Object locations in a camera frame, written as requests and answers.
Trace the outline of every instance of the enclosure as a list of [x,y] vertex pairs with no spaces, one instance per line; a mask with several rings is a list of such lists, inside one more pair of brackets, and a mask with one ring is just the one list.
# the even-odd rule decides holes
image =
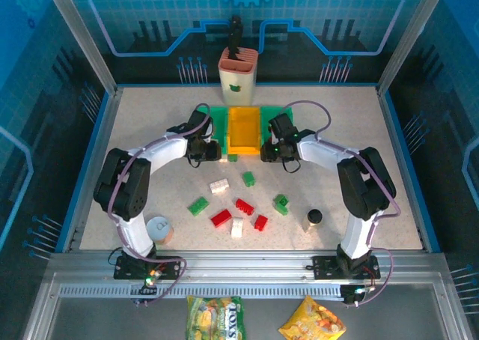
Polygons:
[[[476,0],[1,0],[0,13],[2,338],[181,339],[187,294],[239,294],[248,336],[281,339],[277,329],[310,294],[347,324],[342,339],[475,339]],[[145,219],[163,215],[174,228],[158,253],[189,266],[148,309],[128,300],[141,281],[113,279],[107,259],[121,241],[93,200],[105,156],[159,138],[199,103],[231,113],[218,64],[232,16],[243,24],[240,49],[257,51],[258,114],[316,100],[332,116],[323,136],[377,148],[394,181],[401,215],[381,221],[373,240],[392,251],[394,272],[357,310],[342,306],[339,291],[362,281],[315,280],[305,269],[312,256],[334,255],[346,231],[338,176],[308,162],[287,174],[259,155],[199,169],[177,160],[153,174]],[[327,121],[308,105],[291,114],[299,130]],[[215,124],[216,132],[226,139],[231,123]],[[248,123],[237,129],[247,133]],[[236,155],[226,142],[225,159]],[[246,171],[253,187],[243,183]],[[230,188],[212,195],[208,184],[222,178]],[[273,207],[277,194],[289,198],[285,216]],[[201,196],[210,205],[193,217],[188,206]],[[211,225],[220,210],[236,211],[237,198],[269,219],[264,231],[254,229],[256,216],[245,216],[240,239],[230,225]],[[301,221],[314,207],[323,221],[305,234]],[[374,254],[384,283],[391,262]],[[112,329],[112,318],[138,326]]]

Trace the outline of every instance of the glass panel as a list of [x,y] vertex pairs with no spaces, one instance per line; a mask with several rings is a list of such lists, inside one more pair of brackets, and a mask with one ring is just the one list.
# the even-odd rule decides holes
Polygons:
[[0,14],[0,337],[20,339],[104,90],[52,0]]
[[180,84],[219,81],[234,14],[259,82],[377,82],[419,1],[74,0],[117,82]]
[[[478,23],[478,0],[441,0],[390,89],[451,270],[479,256]],[[464,297],[479,294],[471,279],[461,279]]]

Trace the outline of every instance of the yellow snack bag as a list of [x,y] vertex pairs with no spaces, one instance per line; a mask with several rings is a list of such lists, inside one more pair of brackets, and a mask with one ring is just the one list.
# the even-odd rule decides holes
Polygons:
[[307,296],[279,332],[287,340],[336,340],[346,331],[343,322]]

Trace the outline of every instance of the white lego brick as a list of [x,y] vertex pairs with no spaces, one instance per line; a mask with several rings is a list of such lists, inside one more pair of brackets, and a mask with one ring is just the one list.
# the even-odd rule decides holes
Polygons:
[[240,238],[242,236],[242,218],[233,218],[233,226],[231,227],[231,237]]
[[224,192],[229,187],[230,187],[230,184],[228,183],[227,179],[214,181],[210,184],[211,193],[213,194]]

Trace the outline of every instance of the red lego brick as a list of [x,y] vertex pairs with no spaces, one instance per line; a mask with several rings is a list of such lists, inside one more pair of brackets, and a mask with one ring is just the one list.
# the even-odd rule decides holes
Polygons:
[[242,199],[237,200],[237,208],[248,215],[252,215],[254,213],[254,208]]
[[259,215],[258,218],[256,219],[256,222],[254,223],[254,228],[259,231],[263,231],[267,221],[268,221],[268,218],[266,218],[265,216]]
[[224,209],[222,212],[216,214],[213,218],[211,218],[211,221],[213,222],[215,228],[218,228],[221,224],[227,222],[229,219],[231,219],[233,216],[231,213]]

